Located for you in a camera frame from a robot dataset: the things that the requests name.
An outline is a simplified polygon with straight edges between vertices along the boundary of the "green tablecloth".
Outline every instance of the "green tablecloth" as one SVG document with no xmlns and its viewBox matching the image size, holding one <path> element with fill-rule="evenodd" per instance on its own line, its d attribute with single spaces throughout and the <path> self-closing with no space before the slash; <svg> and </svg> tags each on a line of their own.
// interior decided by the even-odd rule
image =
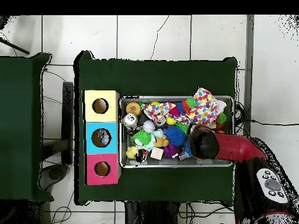
<svg viewBox="0 0 299 224">
<path fill-rule="evenodd" d="M 116 185 L 84 185 L 82 90 L 115 90 L 121 96 L 187 96 L 197 87 L 235 97 L 235 58 L 224 61 L 95 60 L 81 52 L 75 62 L 75 200 L 202 201 L 232 204 L 233 166 L 122 169 Z"/>
<path fill-rule="evenodd" d="M 0 199 L 52 201 L 39 189 L 41 72 L 50 54 L 0 57 Z"/>
</svg>

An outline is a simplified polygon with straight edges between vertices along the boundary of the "pink box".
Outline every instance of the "pink box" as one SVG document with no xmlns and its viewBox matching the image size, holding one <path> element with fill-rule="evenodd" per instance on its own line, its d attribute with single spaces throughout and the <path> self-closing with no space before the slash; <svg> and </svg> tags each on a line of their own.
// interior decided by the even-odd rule
<svg viewBox="0 0 299 224">
<path fill-rule="evenodd" d="M 105 176 L 99 176 L 96 174 L 95 165 L 99 162 L 106 162 L 108 164 L 108 174 Z M 99 154 L 99 155 L 87 155 L 86 166 L 86 185 L 98 186 L 105 184 L 117 184 L 121 167 L 118 163 L 117 154 Z"/>
</svg>

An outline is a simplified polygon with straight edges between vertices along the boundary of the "metal tray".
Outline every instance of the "metal tray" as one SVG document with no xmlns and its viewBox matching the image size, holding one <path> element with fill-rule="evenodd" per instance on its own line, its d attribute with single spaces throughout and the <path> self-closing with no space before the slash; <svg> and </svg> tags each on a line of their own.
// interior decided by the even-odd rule
<svg viewBox="0 0 299 224">
<path fill-rule="evenodd" d="M 124 96 L 119 100 L 119 116 L 123 118 L 126 115 L 125 109 L 129 102 L 143 102 L 150 104 L 151 102 L 157 101 L 160 103 L 164 102 L 181 102 L 189 98 L 190 96 Z M 230 96 L 215 96 L 217 100 L 222 100 L 227 104 L 224 109 L 224 114 L 227 116 L 227 122 L 222 128 L 226 133 L 234 134 L 234 100 Z M 231 166 L 229 160 L 211 160 L 202 159 L 197 160 L 195 158 L 187 158 L 180 161 L 177 157 L 174 159 L 162 158 L 156 160 L 148 156 L 147 160 L 140 164 L 133 159 L 129 159 L 126 156 L 127 147 L 130 146 L 130 136 L 127 135 L 127 128 L 120 123 L 119 126 L 119 161 L 120 166 L 123 168 L 145 168 L 145 167 L 228 167 Z"/>
</svg>

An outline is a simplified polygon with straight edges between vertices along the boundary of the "yellow box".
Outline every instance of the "yellow box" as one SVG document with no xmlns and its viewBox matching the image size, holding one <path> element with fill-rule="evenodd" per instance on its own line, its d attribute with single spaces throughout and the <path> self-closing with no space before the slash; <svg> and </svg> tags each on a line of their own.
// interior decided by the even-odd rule
<svg viewBox="0 0 299 224">
<path fill-rule="evenodd" d="M 118 122 L 119 94 L 114 90 L 83 90 L 83 107 L 85 108 L 86 122 Z M 96 113 L 93 109 L 94 102 L 103 99 L 102 103 L 108 104 L 104 113 Z"/>
</svg>

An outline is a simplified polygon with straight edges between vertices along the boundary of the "blue spiky ball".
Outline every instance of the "blue spiky ball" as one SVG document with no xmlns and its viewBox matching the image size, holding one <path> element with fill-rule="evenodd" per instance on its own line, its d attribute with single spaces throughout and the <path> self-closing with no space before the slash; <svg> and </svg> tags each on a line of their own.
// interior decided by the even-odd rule
<svg viewBox="0 0 299 224">
<path fill-rule="evenodd" d="M 165 136 L 169 143 L 176 147 L 181 146 L 186 139 L 185 133 L 176 126 L 168 127 L 165 130 Z"/>
</svg>

